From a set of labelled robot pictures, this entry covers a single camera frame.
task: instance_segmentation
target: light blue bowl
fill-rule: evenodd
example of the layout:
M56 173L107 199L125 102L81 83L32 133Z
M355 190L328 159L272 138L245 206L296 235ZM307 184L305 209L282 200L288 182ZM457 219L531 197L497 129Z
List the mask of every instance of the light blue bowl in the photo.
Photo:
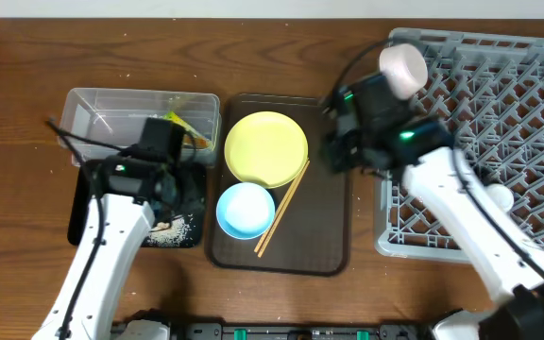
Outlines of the light blue bowl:
M217 201L217 223L226 234L239 240L261 236L274 221L274 200L263 187L238 183Z

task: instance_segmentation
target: cable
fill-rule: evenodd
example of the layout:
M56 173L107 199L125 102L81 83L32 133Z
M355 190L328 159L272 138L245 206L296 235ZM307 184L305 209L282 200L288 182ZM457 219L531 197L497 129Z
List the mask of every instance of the cable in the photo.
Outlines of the cable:
M83 284L85 283L85 280L87 279L87 276L90 273L92 264L94 264L95 255L97 254L98 249L100 248L100 244L102 243L102 238L104 236L104 207L102 205L100 188L96 185L94 178L92 177L92 173L87 168L87 166L85 166L85 161L83 160L81 155L78 153L78 151L75 149L75 147L70 143L70 141L67 138L67 137L77 138L77 136L60 129L59 127L54 125L52 121L46 121L45 124L48 125L52 130L54 130L54 132L56 132L56 134L62 139L66 147L68 147L68 149L71 150L71 152L75 156L76 161L80 165L79 170L83 174L83 177L90 184L90 190L93 192L93 195L95 197L95 203L98 208L98 232L97 232L97 235L95 236L95 239L93 240L92 252L90 253L90 257L85 263L85 267L83 267L83 271L81 272L81 276L79 277L79 280L76 282L75 291L73 291L73 294L71 295L71 299L69 300L68 307L66 308L66 313L64 314L64 318L62 319L62 326L59 329L59 340L64 340L67 338L66 334L69 331L69 324L71 323L73 310L75 309L75 305L77 304L79 294L81 293Z
M458 165L457 161L457 148L456 145L453 146L451 154L452 159L452 167L454 167L454 172L457 176L457 179L461 182L461 185L463 187L463 190L466 192L467 196L471 200L471 202L476 206L478 211L484 216L488 224L492 226L492 228L503 238L503 240L509 245L514 252L521 258L522 261L524 261L526 264L528 264L537 274L544 280L544 270L535 263L533 259L530 258L530 254L526 251L524 251L522 248L520 248L510 237L507 235L507 233L497 224L497 222L490 216L490 214L484 209L482 204L478 202L476 197L471 193L469 190L469 183L461 173L461 170Z
M387 176L377 171L377 169L371 168L371 167L360 167L360 175L370 175L374 178L383 179L383 180L389 180Z
M351 71L352 67L354 67L354 65L356 65L356 63L360 61L360 59L364 58L367 54L369 54L375 48L381 47L387 43L391 43L392 41L393 39L389 38L389 39L382 40L380 42L374 42L371 45L369 45L367 48L362 50L359 54L357 54L356 57L350 60L348 65L346 65L343 71L341 71L341 74L339 74L339 77L337 78L337 80L335 80L335 84L332 86L331 100L333 99L334 94L337 93L337 91L339 91L339 87L341 87L341 84L344 82L344 79L348 75L349 71Z
M69 131L66 131L66 130L63 130L59 127L56 127L55 125L52 125L50 126L52 129L54 129L54 131L58 134L58 136L64 141L63 137L71 137L71 138L74 138L78 141L81 141L81 142L85 142L87 144L90 144L90 145L98 145L98 146L103 146L103 147L107 147L107 148L111 148L113 150L117 150L117 151L123 151L124 148L123 147L120 147L120 146L116 146L116 145L113 145L113 144L107 144L107 143L103 143L103 142L98 142L98 141L94 141L94 140L91 140L91 139L87 139L85 137L80 137L80 136L77 136Z

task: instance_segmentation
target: clear plastic container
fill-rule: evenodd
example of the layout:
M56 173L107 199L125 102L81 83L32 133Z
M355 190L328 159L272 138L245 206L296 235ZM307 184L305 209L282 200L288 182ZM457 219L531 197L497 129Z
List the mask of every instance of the clear plastic container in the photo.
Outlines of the clear plastic container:
M75 135L121 147L137 143L147 117L163 118L175 112L209 139L208 148L196 151L195 161L214 166L219 139L219 98L210 93L122 89L73 89L66 97L60 127ZM105 159L116 151L71 139L84 160ZM194 150L185 145L181 159Z

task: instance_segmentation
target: dish rack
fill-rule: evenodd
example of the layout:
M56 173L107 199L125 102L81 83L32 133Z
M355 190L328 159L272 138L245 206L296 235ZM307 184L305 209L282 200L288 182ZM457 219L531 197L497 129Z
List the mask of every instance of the dish rack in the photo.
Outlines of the dish rack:
M411 107L444 122L484 184L513 192L510 216L544 248L544 39L416 28L390 37L419 41L428 65ZM381 254L468 263L418 199L382 180L374 196Z

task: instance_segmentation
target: wooden chopsticks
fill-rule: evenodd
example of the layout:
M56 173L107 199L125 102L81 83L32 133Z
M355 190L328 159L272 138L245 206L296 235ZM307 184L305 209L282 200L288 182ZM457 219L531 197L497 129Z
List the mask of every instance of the wooden chopsticks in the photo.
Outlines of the wooden chopsticks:
M253 251L258 253L257 257L261 258L262 255L264 255L265 248L268 247L268 243L272 239L272 235L274 235L274 231L276 230L277 225L281 221L282 215L284 214L284 211L287 209L289 202L291 202L291 198L293 198L293 194L298 188L299 183L301 182L301 179L303 178L303 174L305 174L306 169L308 169L308 165L310 165L310 160L306 161L305 165L303 165L303 169L301 169L297 177L295 177L295 179L293 179L293 181L291 182L291 186L289 186L289 190L287 190L287 193L284 194L284 197L282 198L282 201L280 202L279 208L276 210L276 213L274 215L274 221L272 222L272 226L265 231L265 233L262 235L262 238L260 239L260 242L258 242L257 245L255 246L255 249Z

